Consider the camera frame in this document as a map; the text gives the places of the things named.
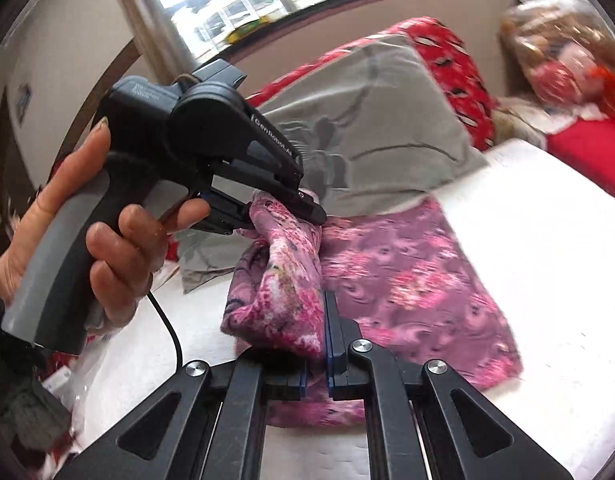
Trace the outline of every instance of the hand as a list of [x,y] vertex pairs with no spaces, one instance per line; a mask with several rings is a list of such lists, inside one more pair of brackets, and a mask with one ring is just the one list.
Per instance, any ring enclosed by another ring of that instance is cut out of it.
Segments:
[[[65,201],[103,167],[110,149],[110,130],[103,119],[86,142],[60,165],[48,185],[21,218],[12,243],[0,257],[0,298],[8,306],[21,283],[35,248]],[[210,212],[200,198],[188,200],[162,224],[141,206],[128,205],[119,215],[117,234],[98,222],[88,229],[86,245],[96,260],[90,283],[103,305],[104,328],[123,326],[132,319],[137,300],[152,285],[152,272],[162,265],[168,250],[167,233],[186,229]]]

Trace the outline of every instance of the gray pillowcase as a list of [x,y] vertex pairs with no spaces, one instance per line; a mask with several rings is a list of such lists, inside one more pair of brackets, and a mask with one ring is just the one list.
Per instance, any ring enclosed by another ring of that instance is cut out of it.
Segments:
[[[303,156],[301,186],[328,215],[380,214],[484,166],[407,36],[354,49],[287,86],[259,110]],[[252,189],[215,178],[248,202]],[[187,291],[232,272],[251,243],[238,234],[176,235]]]

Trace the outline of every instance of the white mattress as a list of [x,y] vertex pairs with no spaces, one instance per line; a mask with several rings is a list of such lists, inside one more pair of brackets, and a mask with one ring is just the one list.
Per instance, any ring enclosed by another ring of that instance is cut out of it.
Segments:
[[[507,316],[524,363],[487,396],[576,480],[615,449],[615,200],[550,155],[513,140],[490,162],[435,192],[479,276]],[[233,358],[219,332],[230,276],[182,295],[178,277],[157,293],[184,361]],[[88,445],[174,368],[152,306],[108,345],[86,402]],[[363,430],[268,428],[262,479],[369,478]]]

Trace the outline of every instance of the screw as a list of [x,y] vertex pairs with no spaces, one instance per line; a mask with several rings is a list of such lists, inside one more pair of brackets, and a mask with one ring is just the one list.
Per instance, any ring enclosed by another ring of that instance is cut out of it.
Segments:
[[372,341],[368,341],[367,339],[357,339],[352,342],[351,348],[357,352],[369,352],[372,350]]
[[205,363],[201,361],[192,361],[185,366],[185,373],[191,377],[198,377],[203,375],[206,370]]
[[432,359],[428,363],[428,370],[430,370],[433,374],[444,374],[447,372],[447,363],[445,361],[441,361],[440,359]]

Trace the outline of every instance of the floral pattern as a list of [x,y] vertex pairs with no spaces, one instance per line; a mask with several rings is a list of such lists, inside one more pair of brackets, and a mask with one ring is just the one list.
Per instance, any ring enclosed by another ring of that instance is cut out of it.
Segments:
[[[330,218],[320,229],[258,193],[251,216],[260,237],[236,268],[224,331],[321,356],[322,288],[397,358],[442,358],[480,390],[521,372],[505,317],[432,197],[403,213]],[[268,412],[268,423],[282,427],[363,420],[363,403],[332,401],[322,378],[302,402],[275,402]]]

